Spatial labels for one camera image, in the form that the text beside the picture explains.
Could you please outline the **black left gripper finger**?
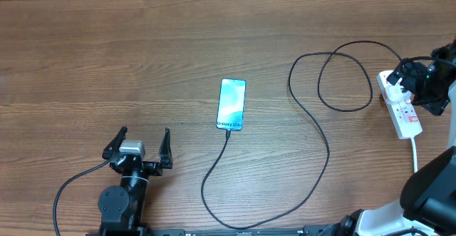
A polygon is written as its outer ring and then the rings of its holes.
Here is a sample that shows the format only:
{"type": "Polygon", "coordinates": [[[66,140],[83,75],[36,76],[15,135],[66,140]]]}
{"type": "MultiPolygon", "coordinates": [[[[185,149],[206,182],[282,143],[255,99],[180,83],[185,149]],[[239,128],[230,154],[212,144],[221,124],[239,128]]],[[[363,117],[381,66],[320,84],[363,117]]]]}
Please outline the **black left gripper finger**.
{"type": "Polygon", "coordinates": [[[128,128],[126,126],[123,126],[119,130],[118,134],[114,137],[114,139],[112,139],[110,143],[103,149],[102,158],[104,160],[110,160],[115,153],[119,152],[120,145],[125,140],[127,131],[128,128]]]}
{"type": "Polygon", "coordinates": [[[165,129],[165,135],[162,139],[160,149],[159,149],[159,156],[160,156],[160,165],[163,169],[172,169],[173,167],[173,158],[172,158],[172,151],[170,146],[170,129],[165,129]]]}

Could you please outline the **blue Galaxy smartphone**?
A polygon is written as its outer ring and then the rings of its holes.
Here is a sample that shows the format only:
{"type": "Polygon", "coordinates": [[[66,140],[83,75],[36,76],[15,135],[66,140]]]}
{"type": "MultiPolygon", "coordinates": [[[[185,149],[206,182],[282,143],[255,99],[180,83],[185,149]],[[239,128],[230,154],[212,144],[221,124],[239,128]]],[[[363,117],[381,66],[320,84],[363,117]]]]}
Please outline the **blue Galaxy smartphone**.
{"type": "Polygon", "coordinates": [[[247,82],[223,78],[219,92],[216,127],[221,130],[241,130],[247,82]]]}

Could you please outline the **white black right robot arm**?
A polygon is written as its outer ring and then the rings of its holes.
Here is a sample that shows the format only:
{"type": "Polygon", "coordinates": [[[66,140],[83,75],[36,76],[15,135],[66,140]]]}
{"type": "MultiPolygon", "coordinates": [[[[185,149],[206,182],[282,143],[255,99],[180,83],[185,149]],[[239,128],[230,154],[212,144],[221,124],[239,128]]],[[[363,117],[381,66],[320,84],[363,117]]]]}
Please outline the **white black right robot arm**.
{"type": "MultiPolygon", "coordinates": [[[[412,140],[422,130],[415,106],[440,116],[455,107],[455,43],[429,56],[404,58],[377,76],[396,132],[412,140]]],[[[321,231],[322,235],[454,235],[455,117],[447,149],[414,173],[400,198],[374,210],[357,210],[321,231]]]]}

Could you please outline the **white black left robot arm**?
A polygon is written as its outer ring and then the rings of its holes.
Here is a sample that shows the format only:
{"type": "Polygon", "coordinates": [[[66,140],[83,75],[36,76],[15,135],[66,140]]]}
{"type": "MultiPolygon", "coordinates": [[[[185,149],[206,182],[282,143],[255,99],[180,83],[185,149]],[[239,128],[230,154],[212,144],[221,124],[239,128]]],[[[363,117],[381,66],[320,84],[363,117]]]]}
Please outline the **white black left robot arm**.
{"type": "Polygon", "coordinates": [[[146,161],[145,147],[140,140],[128,140],[128,128],[123,126],[118,134],[103,149],[104,162],[74,175],[60,186],[56,193],[53,210],[53,228],[60,235],[57,221],[58,200],[64,188],[75,179],[94,172],[106,165],[121,175],[120,184],[110,186],[100,194],[98,209],[101,222],[97,235],[152,235],[150,227],[142,222],[143,210],[149,185],[149,177],[159,177],[173,167],[170,147],[171,132],[165,129],[160,144],[159,161],[146,161]]]}

